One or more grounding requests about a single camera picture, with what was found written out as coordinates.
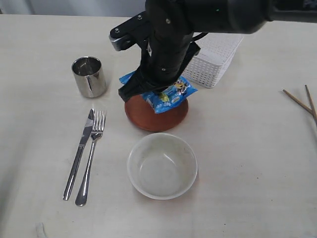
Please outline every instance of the stainless steel cup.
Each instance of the stainless steel cup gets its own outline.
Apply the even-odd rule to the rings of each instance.
[[[86,56],[72,65],[80,93],[86,98],[95,98],[106,91],[106,80],[99,59]]]

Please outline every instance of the basket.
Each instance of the basket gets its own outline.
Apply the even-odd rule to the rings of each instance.
[[[240,34],[208,34],[196,43],[201,47],[183,76],[205,88],[214,88],[228,69],[241,43]]]

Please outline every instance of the butter knife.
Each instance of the butter knife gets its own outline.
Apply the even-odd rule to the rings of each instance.
[[[85,124],[85,128],[83,131],[83,135],[81,136],[79,146],[77,149],[77,153],[75,156],[75,160],[74,160],[73,166],[71,167],[71,171],[69,174],[67,185],[66,185],[66,188],[64,191],[63,200],[65,200],[65,201],[67,201],[69,199],[71,191],[73,189],[76,174],[77,174],[79,163],[80,163],[80,159],[81,159],[81,156],[83,155],[85,145],[86,145],[86,143],[90,137],[91,131],[93,129],[94,119],[95,119],[95,110],[90,109],[90,112],[89,112],[89,115],[88,115],[88,118],[87,118],[87,121]]]

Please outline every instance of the table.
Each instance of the table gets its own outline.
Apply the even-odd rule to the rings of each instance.
[[[0,237],[309,238],[317,236],[317,134],[312,117],[282,92],[317,102],[317,26],[275,22],[245,36],[223,79],[199,88],[169,131],[196,152],[192,189],[155,201],[126,173],[132,146],[148,132],[126,118],[118,78],[139,63],[137,47],[116,52],[107,37],[125,18],[0,15]],[[79,94],[71,72],[99,58],[108,91]],[[91,107],[107,109],[88,203],[62,194]]]

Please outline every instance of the wooden chopstick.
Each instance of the wooden chopstick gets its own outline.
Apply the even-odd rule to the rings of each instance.
[[[292,94],[290,94],[289,92],[287,92],[285,89],[283,89],[283,92],[289,96],[294,102],[296,102],[298,105],[300,105],[302,108],[304,108],[307,112],[309,112],[313,117],[313,111],[307,107],[304,103],[302,103],[301,101],[299,101],[297,98],[295,98]]]
[[[317,114],[316,114],[314,103],[313,103],[313,100],[312,100],[312,97],[311,97],[311,94],[310,94],[310,92],[308,90],[307,85],[305,85],[305,89],[306,89],[306,93],[307,93],[307,97],[308,97],[309,103],[310,103],[311,108],[312,108],[313,117],[314,117],[314,120],[315,120],[315,123],[316,123],[316,126],[317,126]]]

